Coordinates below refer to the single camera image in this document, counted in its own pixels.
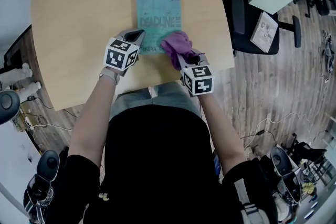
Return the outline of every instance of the light wood tabletop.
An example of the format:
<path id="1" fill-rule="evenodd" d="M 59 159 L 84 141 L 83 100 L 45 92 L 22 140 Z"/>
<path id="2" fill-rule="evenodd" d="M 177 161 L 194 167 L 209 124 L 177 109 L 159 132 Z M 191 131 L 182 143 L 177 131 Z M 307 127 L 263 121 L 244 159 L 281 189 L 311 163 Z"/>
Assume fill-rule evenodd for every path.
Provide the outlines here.
<path id="1" fill-rule="evenodd" d="M 182 0 L 182 30 L 214 70 L 234 66 L 222 0 Z M 85 103 L 103 68 L 105 46 L 136 28 L 136 0 L 31 0 L 36 55 L 55 110 Z M 140 55 L 116 93 L 180 78 L 166 54 Z"/>

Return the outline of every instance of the wooden floor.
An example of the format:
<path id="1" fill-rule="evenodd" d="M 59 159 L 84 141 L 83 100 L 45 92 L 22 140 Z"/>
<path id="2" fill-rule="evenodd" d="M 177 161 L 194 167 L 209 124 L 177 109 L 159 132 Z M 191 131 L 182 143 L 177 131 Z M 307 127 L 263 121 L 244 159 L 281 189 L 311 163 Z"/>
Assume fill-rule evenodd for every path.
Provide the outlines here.
<path id="1" fill-rule="evenodd" d="M 215 94 L 240 137 L 253 135 L 258 123 L 265 118 L 277 122 L 288 113 L 298 113 L 300 118 L 290 115 L 279 124 L 263 121 L 257 130 L 269 130 L 274 133 L 278 143 L 287 145 L 292 141 L 293 132 L 298 134 L 299 140 L 312 142 L 328 125 L 329 120 L 324 113 L 335 115 L 335 75 L 330 77 L 328 83 L 324 82 L 322 75 L 325 74 L 325 68 L 319 55 L 322 30 L 331 33 L 336 41 L 335 18 L 321 17 L 315 9 L 312 10 L 311 18 L 305 18 L 305 12 L 305 3 L 291 3 L 278 13 L 279 20 L 283 22 L 292 22 L 292 15 L 300 19 L 301 48 L 294 47 L 293 33 L 281 30 L 277 55 L 239 52 L 235 58 L 235 68 L 217 74 Z M 34 80 L 40 80 L 43 84 L 31 30 L 16 46 L 21 49 L 23 62 L 31 65 Z M 28 83 L 23 81 L 20 85 L 26 86 Z M 45 105 L 52 106 L 45 88 L 39 90 L 37 95 Z M 57 126 L 72 129 L 76 121 L 65 111 L 55 112 L 43 107 L 40 100 L 26 102 L 23 107 L 25 112 L 31 109 L 32 114 L 43 115 L 48 123 Z M 82 105 L 69 108 L 68 111 L 78 115 L 81 109 Z M 34 134 L 37 144 L 57 152 L 69 144 L 70 137 L 71 132 L 52 126 L 45 129 L 38 127 Z M 245 145 L 250 141 L 251 138 L 246 138 Z M 257 144 L 269 151 L 275 143 L 271 135 L 265 133 L 251 143 L 252 146 Z"/>

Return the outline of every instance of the purple rag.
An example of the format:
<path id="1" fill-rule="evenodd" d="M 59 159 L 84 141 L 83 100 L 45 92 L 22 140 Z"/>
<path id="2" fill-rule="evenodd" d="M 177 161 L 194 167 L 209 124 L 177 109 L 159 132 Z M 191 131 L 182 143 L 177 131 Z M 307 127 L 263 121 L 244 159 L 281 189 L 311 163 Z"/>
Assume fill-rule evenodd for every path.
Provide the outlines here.
<path id="1" fill-rule="evenodd" d="M 172 59 L 172 63 L 175 69 L 181 70 L 180 62 L 178 61 L 177 54 L 182 55 L 186 62 L 195 53 L 191 51 L 193 43 L 189 40 L 188 35 L 183 31 L 176 31 L 163 39 L 161 47 Z"/>

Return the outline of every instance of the forearm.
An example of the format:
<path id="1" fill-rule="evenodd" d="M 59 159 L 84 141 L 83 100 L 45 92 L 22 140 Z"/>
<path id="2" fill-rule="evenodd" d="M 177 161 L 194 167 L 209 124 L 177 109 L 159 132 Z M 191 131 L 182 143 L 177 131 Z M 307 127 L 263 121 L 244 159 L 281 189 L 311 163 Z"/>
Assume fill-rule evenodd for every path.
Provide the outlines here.
<path id="1" fill-rule="evenodd" d="M 98 80 L 75 123 L 69 155 L 84 156 L 100 167 L 115 88 L 107 76 Z"/>
<path id="2" fill-rule="evenodd" d="M 246 161 L 244 145 L 212 93 L 199 95 L 212 141 L 226 174 L 237 164 Z"/>

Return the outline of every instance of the chair armrest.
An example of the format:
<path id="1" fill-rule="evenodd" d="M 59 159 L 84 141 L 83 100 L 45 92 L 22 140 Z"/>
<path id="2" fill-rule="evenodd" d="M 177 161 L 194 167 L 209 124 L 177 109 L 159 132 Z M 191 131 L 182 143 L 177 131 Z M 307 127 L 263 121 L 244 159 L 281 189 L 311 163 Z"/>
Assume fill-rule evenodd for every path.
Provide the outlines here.
<path id="1" fill-rule="evenodd" d="M 279 27 L 294 33 L 294 46 L 301 48 L 301 27 L 298 17 L 293 15 L 293 24 L 279 22 Z"/>
<path id="2" fill-rule="evenodd" d="M 233 32 L 245 34 L 245 9 L 244 0 L 232 0 L 231 6 Z"/>

